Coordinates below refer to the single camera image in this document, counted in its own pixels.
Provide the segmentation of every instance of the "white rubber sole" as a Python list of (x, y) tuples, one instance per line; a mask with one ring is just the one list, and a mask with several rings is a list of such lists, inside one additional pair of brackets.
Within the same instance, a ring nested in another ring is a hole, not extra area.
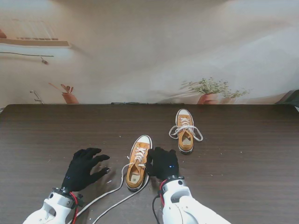
[[(149, 138), (149, 149), (152, 149), (152, 148), (153, 148), (153, 143), (152, 143), (152, 140), (151, 140), (150, 136), (144, 134), (144, 135), (140, 136), (140, 137), (134, 142), (134, 144), (133, 144), (133, 146), (132, 146), (132, 148), (131, 148), (131, 153), (130, 153), (130, 157), (129, 157), (129, 158), (131, 158), (132, 151), (133, 151), (133, 149), (134, 149), (134, 146), (135, 146), (136, 142), (138, 142), (138, 140), (139, 140), (141, 137), (143, 137), (143, 136), (146, 136), (146, 137)], [(144, 179), (143, 179), (142, 183), (141, 183), (137, 188), (131, 188), (131, 187), (129, 187), (129, 186), (127, 185), (127, 179), (126, 179), (126, 186), (127, 186), (127, 188), (128, 188), (129, 190), (131, 190), (131, 191), (137, 191), (137, 190), (139, 190), (139, 189), (142, 187), (143, 184), (144, 184)]]
[[(181, 110), (186, 110), (186, 109), (180, 109), (180, 110), (177, 112), (177, 115), (176, 115), (176, 126), (178, 126), (178, 114), (179, 114), (179, 112), (180, 112)], [(191, 115), (191, 113), (190, 113), (189, 111), (188, 111), (188, 113), (189, 113), (189, 115), (190, 115), (190, 117), (191, 117), (191, 119), (192, 119), (192, 125), (194, 125), (193, 117), (192, 117), (192, 115)], [(192, 146), (192, 148), (191, 148), (189, 151), (185, 151), (185, 150), (183, 150), (183, 149), (180, 148), (179, 143), (178, 143), (178, 149), (179, 149), (179, 151), (180, 151), (182, 154), (189, 154), (190, 152), (192, 152), (192, 150), (193, 150), (193, 146)]]

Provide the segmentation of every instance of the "wall hook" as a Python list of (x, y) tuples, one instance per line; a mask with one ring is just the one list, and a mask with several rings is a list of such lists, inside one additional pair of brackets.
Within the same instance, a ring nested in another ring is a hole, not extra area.
[(43, 59), (43, 57), (40, 55), (41, 59), (42, 59), (42, 63), (44, 64), (49, 64), (46, 60)]

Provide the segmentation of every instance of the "green plant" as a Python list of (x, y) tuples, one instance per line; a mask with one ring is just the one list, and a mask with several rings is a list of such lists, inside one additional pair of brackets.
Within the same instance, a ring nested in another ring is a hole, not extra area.
[(251, 90), (245, 90), (244, 88), (241, 90), (236, 90), (235, 92), (231, 92), (231, 90), (226, 90), (222, 93), (224, 97), (229, 98), (237, 98), (249, 94)]
[(203, 78), (199, 82), (189, 82), (189, 89), (204, 94), (226, 92), (228, 91), (228, 82), (214, 81), (213, 77)]

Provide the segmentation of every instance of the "sneaker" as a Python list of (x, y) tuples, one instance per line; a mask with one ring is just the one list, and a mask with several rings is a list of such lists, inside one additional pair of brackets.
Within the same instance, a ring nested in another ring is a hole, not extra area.
[[(200, 139), (195, 136), (194, 129), (200, 135)], [(202, 141), (203, 137), (197, 127), (194, 126), (192, 115), (185, 109), (180, 109), (176, 116), (176, 125), (169, 131), (169, 136), (178, 139), (178, 149), (183, 154), (188, 154), (193, 150), (193, 139)]]
[(137, 191), (143, 184), (145, 177), (145, 163), (148, 150), (152, 148), (152, 141), (149, 136), (142, 135), (134, 143), (128, 167), (126, 184), (129, 190)]

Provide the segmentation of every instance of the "black cable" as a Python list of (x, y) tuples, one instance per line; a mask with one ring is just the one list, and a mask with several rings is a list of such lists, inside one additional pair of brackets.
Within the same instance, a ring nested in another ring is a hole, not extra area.
[(157, 215), (156, 215), (156, 213), (155, 213), (154, 205), (155, 205), (155, 200), (156, 200), (157, 198), (159, 198), (159, 197), (160, 197), (160, 195), (157, 195), (156, 197), (154, 197), (153, 202), (152, 202), (152, 204), (151, 204), (151, 208), (153, 209), (153, 213), (154, 213), (154, 216), (155, 216), (156, 221), (157, 221), (158, 224), (160, 224), (160, 223), (159, 223), (158, 217), (157, 217)]
[(20, 54), (14, 52), (0, 52), (1, 54), (14, 54), (14, 55), (24, 55), (24, 56), (36, 56), (36, 57), (54, 57), (53, 55), (28, 55), (28, 54)]

